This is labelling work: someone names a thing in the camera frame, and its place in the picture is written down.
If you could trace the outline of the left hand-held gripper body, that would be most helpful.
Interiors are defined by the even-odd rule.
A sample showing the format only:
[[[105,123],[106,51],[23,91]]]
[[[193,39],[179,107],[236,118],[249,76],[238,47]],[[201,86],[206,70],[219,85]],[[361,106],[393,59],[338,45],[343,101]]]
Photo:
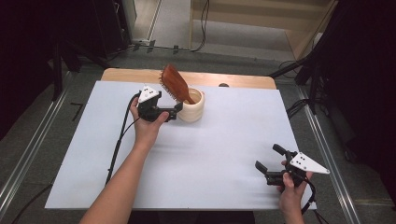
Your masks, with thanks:
[[[139,92],[138,96],[138,116],[146,121],[155,121],[162,112],[167,112],[169,114],[167,120],[176,119],[177,111],[175,107],[173,108],[159,108],[158,104],[158,91],[154,90],[150,86],[144,86]]]

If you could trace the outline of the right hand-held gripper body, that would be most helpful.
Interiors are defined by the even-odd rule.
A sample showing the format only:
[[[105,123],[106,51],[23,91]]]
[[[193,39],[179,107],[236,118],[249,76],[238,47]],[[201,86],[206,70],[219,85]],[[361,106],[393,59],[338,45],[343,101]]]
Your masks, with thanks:
[[[285,169],[280,172],[264,172],[268,185],[283,186],[283,174],[289,173],[295,187],[299,187],[306,180],[306,173],[328,175],[330,171],[306,156],[303,152],[280,152],[286,158]]]

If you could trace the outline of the cream ribbed cup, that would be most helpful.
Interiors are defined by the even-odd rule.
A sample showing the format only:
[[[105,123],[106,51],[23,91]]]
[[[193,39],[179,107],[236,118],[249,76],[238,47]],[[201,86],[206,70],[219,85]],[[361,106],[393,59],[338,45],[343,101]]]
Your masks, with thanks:
[[[193,100],[193,104],[184,101],[183,108],[177,113],[177,116],[186,122],[195,122],[204,114],[205,94],[198,89],[189,88],[189,95]]]

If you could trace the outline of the brown wooden hairbrush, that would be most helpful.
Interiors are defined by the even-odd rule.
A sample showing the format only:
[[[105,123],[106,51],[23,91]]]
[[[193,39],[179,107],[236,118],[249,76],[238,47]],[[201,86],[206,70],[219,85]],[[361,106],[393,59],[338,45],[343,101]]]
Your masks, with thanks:
[[[161,72],[160,84],[178,102],[194,105],[189,94],[187,82],[172,64],[168,64]]]

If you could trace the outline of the person's left hand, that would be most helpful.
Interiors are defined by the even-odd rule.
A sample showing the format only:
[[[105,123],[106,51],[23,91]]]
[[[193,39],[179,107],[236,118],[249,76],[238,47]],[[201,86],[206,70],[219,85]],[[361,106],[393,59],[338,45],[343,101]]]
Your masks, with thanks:
[[[161,126],[168,119],[169,113],[162,112],[156,120],[149,122],[138,116],[137,103],[138,99],[135,98],[130,106],[130,112],[134,118],[134,148],[150,150],[156,142]]]

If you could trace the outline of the person's right hand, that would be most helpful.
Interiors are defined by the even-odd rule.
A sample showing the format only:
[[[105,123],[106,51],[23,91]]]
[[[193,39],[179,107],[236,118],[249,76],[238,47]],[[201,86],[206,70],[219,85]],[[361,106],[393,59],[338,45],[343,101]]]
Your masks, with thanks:
[[[280,192],[279,208],[285,217],[297,217],[302,214],[301,200],[304,195],[307,183],[303,181],[298,187],[289,173],[283,174],[284,186],[277,187]]]

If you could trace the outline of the light wooden table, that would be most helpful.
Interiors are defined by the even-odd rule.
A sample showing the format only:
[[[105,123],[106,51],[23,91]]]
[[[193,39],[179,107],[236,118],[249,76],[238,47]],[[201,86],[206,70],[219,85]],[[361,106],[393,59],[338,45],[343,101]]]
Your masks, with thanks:
[[[103,81],[122,81],[138,83],[159,83],[161,70],[108,68],[102,75]],[[192,86],[216,86],[227,84],[229,87],[275,90],[276,84],[271,77],[213,74],[200,72],[180,72],[185,81]]]

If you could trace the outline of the white board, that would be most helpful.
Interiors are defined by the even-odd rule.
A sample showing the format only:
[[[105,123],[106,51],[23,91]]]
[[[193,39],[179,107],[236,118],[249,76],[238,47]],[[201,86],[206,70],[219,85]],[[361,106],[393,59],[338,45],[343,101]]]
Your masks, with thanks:
[[[131,151],[127,105],[142,84],[98,81],[49,194],[48,209],[85,209]],[[165,123],[146,159],[134,208],[262,210],[278,207],[276,188],[256,169],[282,170],[274,144],[297,144],[277,90],[202,87],[203,116]]]

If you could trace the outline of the yellow floor tape strip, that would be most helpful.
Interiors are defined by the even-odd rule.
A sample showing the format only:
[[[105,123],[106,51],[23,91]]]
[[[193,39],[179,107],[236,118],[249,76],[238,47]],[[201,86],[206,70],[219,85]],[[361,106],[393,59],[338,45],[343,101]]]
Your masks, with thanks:
[[[355,199],[355,204],[368,205],[368,206],[390,206],[394,205],[391,199]]]

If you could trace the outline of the black cabinet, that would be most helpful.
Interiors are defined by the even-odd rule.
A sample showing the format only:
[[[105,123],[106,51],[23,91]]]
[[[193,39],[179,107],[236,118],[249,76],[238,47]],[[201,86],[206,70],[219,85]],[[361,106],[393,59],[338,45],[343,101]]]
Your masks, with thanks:
[[[127,49],[131,44],[127,16],[123,0],[92,0],[99,28],[99,53],[107,57],[111,53]]]

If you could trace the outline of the black metal stand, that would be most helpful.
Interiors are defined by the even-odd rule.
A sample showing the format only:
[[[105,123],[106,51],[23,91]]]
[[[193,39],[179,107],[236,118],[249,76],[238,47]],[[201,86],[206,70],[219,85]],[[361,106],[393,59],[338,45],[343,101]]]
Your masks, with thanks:
[[[58,100],[61,93],[64,91],[62,61],[66,63],[66,66],[71,71],[78,72],[81,68],[81,62],[78,59],[78,54],[85,56],[93,63],[101,66],[103,69],[110,67],[107,62],[76,43],[69,40],[56,39],[52,44],[54,84],[52,101]]]

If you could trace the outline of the black stand with dark curtain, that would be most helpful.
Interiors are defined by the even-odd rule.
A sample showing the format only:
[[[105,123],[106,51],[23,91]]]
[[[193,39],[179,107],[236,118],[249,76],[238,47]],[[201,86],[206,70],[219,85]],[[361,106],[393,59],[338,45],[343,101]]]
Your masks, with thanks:
[[[396,0],[339,0],[313,51],[271,77],[296,67],[298,85],[324,88],[351,132],[348,155],[379,173],[396,204]]]

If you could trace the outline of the light wooden cabinet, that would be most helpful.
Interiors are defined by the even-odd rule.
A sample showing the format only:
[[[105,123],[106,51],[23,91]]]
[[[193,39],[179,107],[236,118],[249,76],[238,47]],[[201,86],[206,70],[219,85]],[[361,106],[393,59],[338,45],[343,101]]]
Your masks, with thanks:
[[[338,0],[209,0],[208,20],[283,29],[295,59],[323,32]]]

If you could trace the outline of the metal floor rail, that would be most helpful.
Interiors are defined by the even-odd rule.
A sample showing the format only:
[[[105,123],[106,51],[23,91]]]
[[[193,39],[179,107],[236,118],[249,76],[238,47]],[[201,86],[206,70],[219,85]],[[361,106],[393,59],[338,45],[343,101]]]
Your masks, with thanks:
[[[10,177],[5,182],[5,185],[0,189],[0,221],[4,218],[22,180],[26,176],[31,163],[35,158],[35,154],[38,152],[47,132],[50,130],[53,121],[58,115],[64,103],[64,99],[67,93],[69,93],[70,86],[77,75],[78,74],[76,72],[67,72],[64,75],[64,89],[61,91],[59,97],[50,103],[49,108],[47,109],[43,119],[40,120],[38,127],[31,137],[29,144],[21,154],[18,163],[10,174]]]
[[[346,223],[362,224],[358,210],[347,188],[347,184],[342,176],[341,170],[336,164],[335,158],[332,154],[332,149],[319,123],[318,116],[311,111],[309,105],[305,105],[303,111],[307,117],[313,135],[315,136],[315,140],[318,145],[318,151],[321,155],[324,166],[330,170],[329,178],[332,183],[335,198],[340,205],[340,208],[346,219]]]

